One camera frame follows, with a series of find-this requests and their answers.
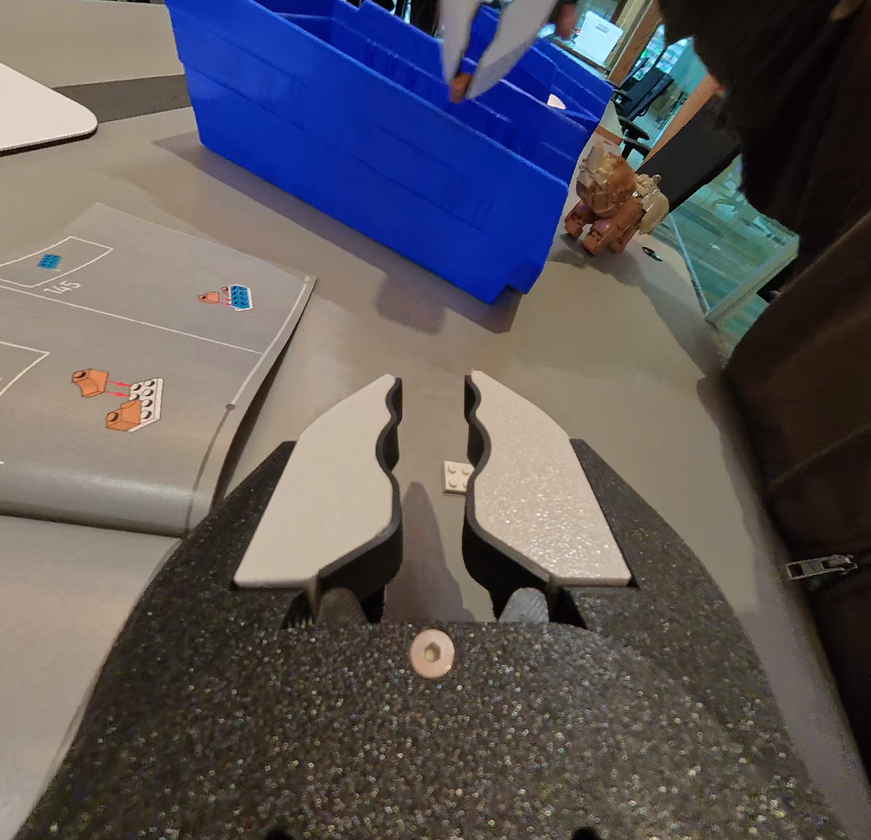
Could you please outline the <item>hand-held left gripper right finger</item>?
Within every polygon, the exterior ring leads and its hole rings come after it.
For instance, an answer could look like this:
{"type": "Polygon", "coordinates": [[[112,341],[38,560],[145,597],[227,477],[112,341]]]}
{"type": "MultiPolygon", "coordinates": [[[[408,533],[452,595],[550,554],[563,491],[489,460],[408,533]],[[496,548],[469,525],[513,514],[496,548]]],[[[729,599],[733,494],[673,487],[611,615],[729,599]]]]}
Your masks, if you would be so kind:
{"type": "Polygon", "coordinates": [[[569,434],[481,370],[464,380],[463,562],[494,616],[582,616],[632,594],[632,571],[569,434]]]}

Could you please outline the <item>person's right forearm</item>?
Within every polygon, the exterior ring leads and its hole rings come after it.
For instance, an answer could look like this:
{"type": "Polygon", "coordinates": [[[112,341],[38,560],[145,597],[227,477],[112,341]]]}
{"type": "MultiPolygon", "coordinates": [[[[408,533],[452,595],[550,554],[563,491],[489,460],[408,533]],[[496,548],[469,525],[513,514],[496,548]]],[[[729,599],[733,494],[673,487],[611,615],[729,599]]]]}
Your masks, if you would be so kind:
{"type": "Polygon", "coordinates": [[[723,90],[743,192],[811,257],[869,242],[869,0],[659,0],[723,90]]]}

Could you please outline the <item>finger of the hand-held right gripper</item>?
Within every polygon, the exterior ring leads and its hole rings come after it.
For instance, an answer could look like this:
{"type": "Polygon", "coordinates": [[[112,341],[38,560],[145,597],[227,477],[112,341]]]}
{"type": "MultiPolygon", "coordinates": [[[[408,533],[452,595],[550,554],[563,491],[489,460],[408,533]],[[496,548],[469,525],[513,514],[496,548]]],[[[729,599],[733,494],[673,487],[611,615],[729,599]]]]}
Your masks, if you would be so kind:
{"type": "Polygon", "coordinates": [[[558,0],[512,0],[503,10],[494,39],[479,58],[470,79],[470,98],[484,94],[514,69],[537,40],[558,0]]]}
{"type": "Polygon", "coordinates": [[[446,83],[460,69],[470,43],[471,27],[482,0],[440,0],[441,59],[446,83]]]}

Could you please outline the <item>grey instruction booklet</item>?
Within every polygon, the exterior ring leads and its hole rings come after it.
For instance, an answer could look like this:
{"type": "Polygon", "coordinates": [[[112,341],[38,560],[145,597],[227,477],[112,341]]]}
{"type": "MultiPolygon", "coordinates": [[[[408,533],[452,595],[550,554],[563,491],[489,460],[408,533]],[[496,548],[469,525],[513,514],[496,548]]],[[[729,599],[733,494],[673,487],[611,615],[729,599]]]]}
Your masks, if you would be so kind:
{"type": "Polygon", "coordinates": [[[183,536],[316,280],[101,204],[2,249],[2,514],[183,536]]]}

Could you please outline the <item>grey desk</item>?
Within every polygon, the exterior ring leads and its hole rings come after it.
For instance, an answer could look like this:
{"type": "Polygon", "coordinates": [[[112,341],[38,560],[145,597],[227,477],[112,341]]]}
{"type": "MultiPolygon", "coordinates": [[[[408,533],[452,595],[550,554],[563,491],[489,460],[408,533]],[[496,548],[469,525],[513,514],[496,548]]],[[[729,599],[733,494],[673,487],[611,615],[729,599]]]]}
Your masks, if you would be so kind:
{"type": "MultiPolygon", "coordinates": [[[[2,62],[52,87],[182,71],[166,10],[91,0],[2,0],[2,62]]],[[[2,158],[2,252],[93,203],[190,232],[318,281],[289,352],[230,454],[221,494],[322,411],[390,372],[403,380],[398,478],[410,543],[387,618],[489,617],[464,569],[462,501],[441,463],[465,458],[473,369],[586,441],[713,575],[752,638],[812,781],[858,838],[852,744],[804,602],[783,582],[720,353],[682,258],[633,247],[587,265],[559,238],[530,294],[485,305],[213,155],[190,107],[101,125],[87,141],[2,158]]],[[[171,541],[2,524],[2,837],[56,753],[137,593],[171,541]]]]}

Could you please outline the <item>white stand base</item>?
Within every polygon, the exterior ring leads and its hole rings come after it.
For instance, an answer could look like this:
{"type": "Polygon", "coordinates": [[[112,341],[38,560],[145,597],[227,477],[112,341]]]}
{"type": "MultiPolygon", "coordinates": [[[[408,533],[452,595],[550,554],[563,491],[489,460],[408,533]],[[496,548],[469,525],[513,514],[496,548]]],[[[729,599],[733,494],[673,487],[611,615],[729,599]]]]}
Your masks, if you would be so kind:
{"type": "Polygon", "coordinates": [[[87,139],[97,130],[87,107],[1,65],[1,156],[87,139]]]}

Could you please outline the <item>person's dark brown jacket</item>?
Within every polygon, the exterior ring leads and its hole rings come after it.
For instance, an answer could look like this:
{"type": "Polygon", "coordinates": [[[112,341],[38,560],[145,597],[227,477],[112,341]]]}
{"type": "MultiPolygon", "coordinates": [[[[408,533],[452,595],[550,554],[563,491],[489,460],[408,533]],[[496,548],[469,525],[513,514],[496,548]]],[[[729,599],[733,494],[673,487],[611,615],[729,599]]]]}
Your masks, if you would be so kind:
{"type": "Polygon", "coordinates": [[[868,777],[869,214],[771,302],[724,375],[868,777]]]}

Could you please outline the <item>black office chair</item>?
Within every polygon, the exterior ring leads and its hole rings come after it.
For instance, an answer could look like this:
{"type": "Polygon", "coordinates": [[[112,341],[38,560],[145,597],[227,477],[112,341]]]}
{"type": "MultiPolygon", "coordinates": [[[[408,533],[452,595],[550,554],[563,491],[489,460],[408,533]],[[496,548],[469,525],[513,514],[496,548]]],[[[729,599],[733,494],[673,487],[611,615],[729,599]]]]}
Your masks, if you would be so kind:
{"type": "Polygon", "coordinates": [[[651,68],[639,81],[631,84],[625,82],[615,89],[612,101],[617,113],[617,120],[622,130],[622,157],[628,159],[630,153],[636,150],[641,159],[647,158],[651,151],[651,136],[635,123],[637,117],[647,113],[650,106],[664,94],[673,84],[669,73],[658,68],[651,68]]]}

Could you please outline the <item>brown toy brick figure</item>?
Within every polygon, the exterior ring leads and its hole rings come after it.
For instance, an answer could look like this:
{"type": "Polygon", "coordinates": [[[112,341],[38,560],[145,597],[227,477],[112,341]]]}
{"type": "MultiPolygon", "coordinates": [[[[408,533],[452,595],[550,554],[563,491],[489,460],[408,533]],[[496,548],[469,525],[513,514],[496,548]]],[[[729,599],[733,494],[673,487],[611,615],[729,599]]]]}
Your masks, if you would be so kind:
{"type": "Polygon", "coordinates": [[[637,173],[607,144],[594,144],[580,163],[578,201],[563,219],[566,236],[596,257],[623,252],[637,235],[648,235],[670,213],[660,177],[637,173]]]}

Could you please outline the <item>blue plastic bin with bricks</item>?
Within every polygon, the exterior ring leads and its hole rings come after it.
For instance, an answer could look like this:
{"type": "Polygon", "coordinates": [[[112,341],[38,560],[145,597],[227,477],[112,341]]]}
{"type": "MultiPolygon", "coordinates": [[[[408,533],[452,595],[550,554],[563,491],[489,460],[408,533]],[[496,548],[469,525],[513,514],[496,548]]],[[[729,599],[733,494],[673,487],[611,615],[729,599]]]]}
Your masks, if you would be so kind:
{"type": "Polygon", "coordinates": [[[492,303],[543,270],[589,137],[506,82],[452,104],[371,1],[165,0],[202,143],[492,303]]]}

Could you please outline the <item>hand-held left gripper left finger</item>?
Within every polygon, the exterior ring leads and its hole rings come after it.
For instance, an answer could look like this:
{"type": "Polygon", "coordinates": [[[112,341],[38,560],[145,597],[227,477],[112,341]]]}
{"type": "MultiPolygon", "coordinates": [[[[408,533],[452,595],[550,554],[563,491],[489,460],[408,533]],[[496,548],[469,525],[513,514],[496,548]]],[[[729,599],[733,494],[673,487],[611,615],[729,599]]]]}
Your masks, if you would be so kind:
{"type": "Polygon", "coordinates": [[[381,619],[403,559],[401,380],[382,375],[299,435],[234,573],[241,594],[295,592],[313,611],[345,590],[381,619]]]}

